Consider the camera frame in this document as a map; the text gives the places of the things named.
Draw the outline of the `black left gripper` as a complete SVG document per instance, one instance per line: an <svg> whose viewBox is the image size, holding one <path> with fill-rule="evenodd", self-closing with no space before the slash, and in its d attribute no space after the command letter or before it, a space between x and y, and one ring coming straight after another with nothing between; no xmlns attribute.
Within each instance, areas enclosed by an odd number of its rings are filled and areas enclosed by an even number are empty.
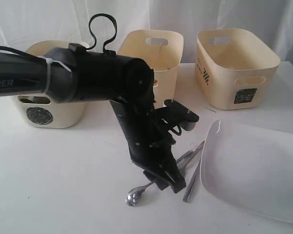
<svg viewBox="0 0 293 234"><path fill-rule="evenodd" d="M131 161L156 177L154 182L161 191L168 186L175 194L183 190L186 169L177 168L171 151L176 141L158 126L154 110L142 111L120 100L110 104L127 140Z"/></svg>

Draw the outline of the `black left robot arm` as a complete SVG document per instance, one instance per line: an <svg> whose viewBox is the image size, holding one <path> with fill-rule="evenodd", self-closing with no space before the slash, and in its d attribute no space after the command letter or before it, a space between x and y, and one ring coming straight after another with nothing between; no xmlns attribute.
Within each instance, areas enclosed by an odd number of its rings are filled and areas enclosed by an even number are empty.
<svg viewBox="0 0 293 234"><path fill-rule="evenodd" d="M44 56L0 46L0 96L46 94L57 103L108 100L132 162L177 193L185 186L154 108L154 72L140 58L89 52L80 44Z"/></svg>

